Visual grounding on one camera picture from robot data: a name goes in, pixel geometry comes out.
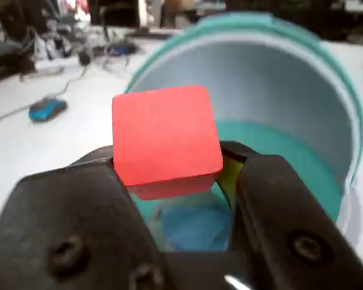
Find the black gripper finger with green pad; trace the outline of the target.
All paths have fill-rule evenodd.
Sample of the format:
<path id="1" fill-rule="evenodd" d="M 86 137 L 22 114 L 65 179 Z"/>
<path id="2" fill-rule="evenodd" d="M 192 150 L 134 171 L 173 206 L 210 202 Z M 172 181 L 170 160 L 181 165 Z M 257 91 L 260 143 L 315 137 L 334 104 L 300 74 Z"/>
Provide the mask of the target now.
<path id="1" fill-rule="evenodd" d="M 0 289 L 170 289 L 109 146 L 22 178 L 0 215 Z"/>
<path id="2" fill-rule="evenodd" d="M 363 289 L 363 264 L 293 167 L 234 141 L 225 169 L 240 165 L 237 206 L 275 289 Z"/>

